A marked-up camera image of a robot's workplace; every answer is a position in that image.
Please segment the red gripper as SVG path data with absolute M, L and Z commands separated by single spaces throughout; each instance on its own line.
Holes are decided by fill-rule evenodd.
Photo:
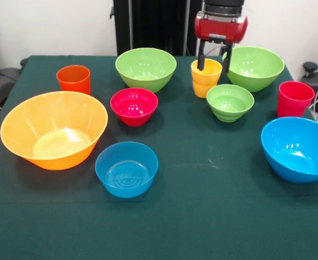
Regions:
M 197 68 L 204 70 L 206 41 L 239 43 L 243 40 L 247 27 L 248 18 L 246 16 L 222 17 L 199 11 L 194 22 L 196 36 L 200 39 Z M 231 55 L 232 44 L 221 47 L 220 56 L 223 58 L 223 73 L 229 72 Z

